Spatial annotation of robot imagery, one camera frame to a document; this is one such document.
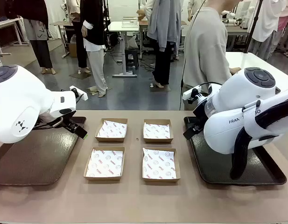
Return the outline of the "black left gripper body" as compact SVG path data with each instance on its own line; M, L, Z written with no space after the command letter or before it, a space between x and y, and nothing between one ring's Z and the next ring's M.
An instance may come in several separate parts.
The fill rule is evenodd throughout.
M65 128L68 131L76 130L76 123L72 121L72 116L75 112L62 114L58 118L52 117L50 114L44 114L38 118L38 129L45 130L51 128Z

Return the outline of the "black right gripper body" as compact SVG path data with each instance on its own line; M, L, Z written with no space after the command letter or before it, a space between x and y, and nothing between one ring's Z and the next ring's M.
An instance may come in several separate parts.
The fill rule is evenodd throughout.
M206 102L207 101L204 100L203 102L198 104L197 107L195 108L195 110L193 111L194 115L198 119L198 125L201 128L204 127L206 121L208 120L208 117L207 117L206 112L205 112L205 104L206 104Z

